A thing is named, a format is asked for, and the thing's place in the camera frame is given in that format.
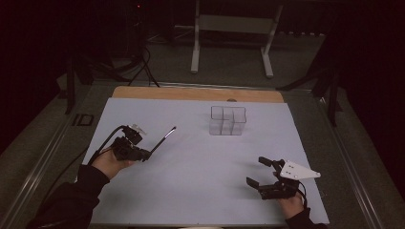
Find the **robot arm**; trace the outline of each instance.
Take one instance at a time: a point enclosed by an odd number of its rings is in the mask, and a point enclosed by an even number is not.
[[[275,172],[273,173],[278,181],[271,185],[260,185],[260,183],[250,177],[246,178],[246,183],[256,189],[261,195],[262,199],[275,199],[275,198],[292,198],[299,190],[300,179],[320,177],[319,173],[316,173],[310,169],[307,169],[294,162],[281,160],[270,160],[260,156],[259,162],[273,167]]]

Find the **table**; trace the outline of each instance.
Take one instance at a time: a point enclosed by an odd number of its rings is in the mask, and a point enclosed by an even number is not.
[[[229,98],[238,102],[226,102]],[[209,135],[209,108],[215,105],[246,107],[247,123],[241,136]],[[106,104],[83,162],[109,132],[132,123],[148,133],[139,144],[148,150],[174,125],[178,130],[148,161],[121,171],[104,187],[92,223],[179,227],[284,224],[276,201],[262,201],[245,184],[246,177],[263,183],[276,181],[272,170],[258,163],[259,156],[290,159],[309,167],[288,105],[278,92],[118,87]],[[312,219],[329,223],[315,180],[303,183]]]

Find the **dark background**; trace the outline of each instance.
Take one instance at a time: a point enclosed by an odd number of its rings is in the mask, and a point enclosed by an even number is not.
[[[58,94],[55,80],[66,72],[68,40],[95,58],[108,58],[105,40],[100,36],[103,25],[95,20],[94,8],[94,3],[106,2],[1,1],[1,152]],[[164,32],[168,39],[173,25],[193,25],[194,1],[137,2],[144,6],[146,24]],[[207,1],[202,9],[224,12],[226,4],[229,14],[266,15],[258,5],[250,4],[252,1],[214,2]],[[249,8],[240,10],[245,2]],[[315,62],[325,64],[337,59],[340,63],[340,86],[347,90],[403,197],[404,12],[403,3],[395,0],[351,4],[287,1],[278,28],[297,36],[302,32],[328,35]]]

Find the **black sleeve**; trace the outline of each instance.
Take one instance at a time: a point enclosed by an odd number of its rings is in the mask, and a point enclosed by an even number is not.
[[[110,180],[90,165],[81,165],[76,183],[63,183],[42,204],[34,219],[27,225],[36,228],[87,228],[98,195]]]
[[[290,219],[286,219],[289,229],[327,229],[327,225],[313,223],[309,218],[310,208],[305,209]]]

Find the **transparent block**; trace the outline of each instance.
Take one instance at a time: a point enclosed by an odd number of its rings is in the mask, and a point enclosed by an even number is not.
[[[209,133],[211,135],[242,135],[246,124],[244,107],[211,107]]]

